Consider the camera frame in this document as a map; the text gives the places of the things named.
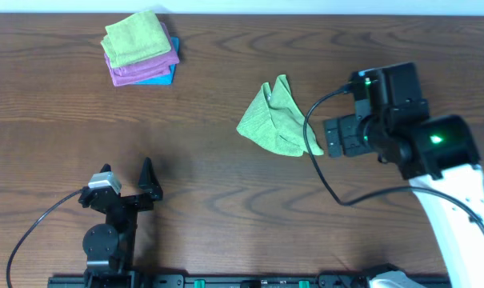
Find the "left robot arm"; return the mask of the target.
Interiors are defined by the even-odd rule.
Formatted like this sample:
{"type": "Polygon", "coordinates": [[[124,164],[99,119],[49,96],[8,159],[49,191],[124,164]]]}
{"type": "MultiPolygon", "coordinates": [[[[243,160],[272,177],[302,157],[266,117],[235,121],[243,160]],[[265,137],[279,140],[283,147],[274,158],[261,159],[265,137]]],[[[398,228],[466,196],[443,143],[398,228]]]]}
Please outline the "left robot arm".
{"type": "Polygon", "coordinates": [[[78,202],[82,207],[106,216],[104,223],[90,228],[82,240],[86,287],[152,286],[150,279],[133,268],[138,214],[151,211],[163,195],[150,158],[144,160],[138,187],[140,194],[122,196],[122,184],[105,164],[81,193],[78,202]]]}

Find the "light green cloth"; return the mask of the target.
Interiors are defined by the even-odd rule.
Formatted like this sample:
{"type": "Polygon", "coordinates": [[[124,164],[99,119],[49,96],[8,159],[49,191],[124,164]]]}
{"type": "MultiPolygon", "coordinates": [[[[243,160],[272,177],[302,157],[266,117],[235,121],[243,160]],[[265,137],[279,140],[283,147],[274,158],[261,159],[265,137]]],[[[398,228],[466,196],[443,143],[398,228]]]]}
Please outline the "light green cloth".
{"type": "Polygon", "coordinates": [[[275,83],[265,82],[242,116],[236,131],[271,153],[301,157],[311,152],[324,154],[305,116],[292,96],[287,77],[281,74],[275,83]]]}

